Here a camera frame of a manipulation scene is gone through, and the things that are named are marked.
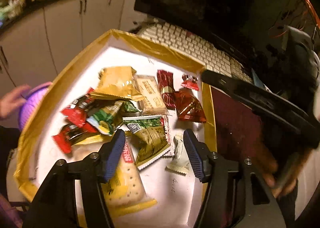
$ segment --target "dark red candy wrapper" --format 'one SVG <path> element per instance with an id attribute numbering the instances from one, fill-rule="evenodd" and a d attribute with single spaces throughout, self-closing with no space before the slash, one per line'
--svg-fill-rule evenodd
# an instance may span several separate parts
<path id="1" fill-rule="evenodd" d="M 95 99 L 89 96 L 93 88 L 78 99 L 74 100 L 68 107 L 64 108 L 61 113 L 67 116 L 67 119 L 78 127 L 82 127 L 86 123 L 87 111 L 93 107 Z"/>
<path id="2" fill-rule="evenodd" d="M 181 84 L 181 86 L 199 91 L 199 86 L 197 84 L 197 81 L 198 81 L 197 77 L 194 77 L 188 74 L 183 74 L 182 79 L 183 79 L 183 83 Z"/>
<path id="3" fill-rule="evenodd" d="M 176 108 L 174 104 L 173 73 L 164 70 L 157 72 L 158 87 L 164 103 L 169 110 Z"/>
<path id="4" fill-rule="evenodd" d="M 176 110 L 178 120 L 206 123 L 201 103 L 192 94 L 187 92 L 175 92 Z"/>
<path id="5" fill-rule="evenodd" d="M 68 123 L 62 127 L 58 135 L 52 136 L 52 138 L 59 148 L 67 154 L 71 152 L 71 146 L 73 144 L 95 135 L 97 132 L 98 130 L 88 122 L 86 122 L 82 128 L 79 128 L 73 123 Z"/>

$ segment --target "purple object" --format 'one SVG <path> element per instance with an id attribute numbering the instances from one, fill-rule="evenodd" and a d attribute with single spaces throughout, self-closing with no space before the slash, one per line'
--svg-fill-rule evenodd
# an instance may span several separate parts
<path id="1" fill-rule="evenodd" d="M 39 85 L 36 88 L 32 89 L 28 96 L 26 97 L 27 102 L 20 108 L 19 111 L 19 130 L 22 131 L 26 125 L 28 119 L 32 113 L 36 110 L 42 98 L 48 91 L 48 87 L 51 85 L 51 82 Z"/>

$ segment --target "green snack package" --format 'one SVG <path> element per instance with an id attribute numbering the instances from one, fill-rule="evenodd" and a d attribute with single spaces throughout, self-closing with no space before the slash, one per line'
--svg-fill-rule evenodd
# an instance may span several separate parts
<path id="1" fill-rule="evenodd" d="M 136 159 L 139 170 L 159 159 L 170 149 L 165 138 L 162 115 L 125 117 L 123 122 L 141 140 Z"/>
<path id="2" fill-rule="evenodd" d="M 92 126 L 96 127 L 102 134 L 112 136 L 122 125 L 120 109 L 124 101 L 112 101 L 110 105 L 103 107 L 98 112 L 87 118 Z"/>

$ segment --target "computer monitor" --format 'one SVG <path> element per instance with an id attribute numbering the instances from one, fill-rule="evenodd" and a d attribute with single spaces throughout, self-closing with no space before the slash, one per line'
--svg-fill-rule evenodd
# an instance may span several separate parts
<path id="1" fill-rule="evenodd" d="M 253 68 L 274 93 L 283 88 L 273 67 L 284 55 L 285 25 L 310 36 L 316 27 L 306 0 L 136 0 L 135 10 L 212 42 Z M 316 34 L 316 52 L 318 41 Z"/>

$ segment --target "food container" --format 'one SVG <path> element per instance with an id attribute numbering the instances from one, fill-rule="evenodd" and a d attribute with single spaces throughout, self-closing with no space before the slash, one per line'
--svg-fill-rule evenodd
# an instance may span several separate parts
<path id="1" fill-rule="evenodd" d="M 20 191 L 28 200 L 33 199 L 58 159 L 75 161 L 74 157 L 63 154 L 51 138 L 66 123 L 61 109 L 84 94 L 90 86 L 97 86 L 101 68 L 128 65 L 137 74 L 155 77 L 158 69 L 173 72 L 176 90 L 180 89 L 184 72 L 199 77 L 203 70 L 202 64 L 134 34 L 112 29 L 96 39 L 57 76 L 20 136 L 14 176 Z M 171 136 L 191 128 L 198 140 L 216 151 L 211 88 L 204 83 L 199 87 L 200 91 L 193 90 L 193 94 L 202 103 L 207 123 L 180 122 L 177 121 L 176 112 L 170 111 Z M 116 227 L 193 227 L 201 207 L 204 186 L 195 178 L 192 169 L 185 176 L 165 170 L 171 161 L 172 158 L 160 158 L 140 171 L 147 195 L 158 203 L 114 219 Z M 80 191 L 76 189 L 78 215 L 83 214 L 81 199 Z"/>

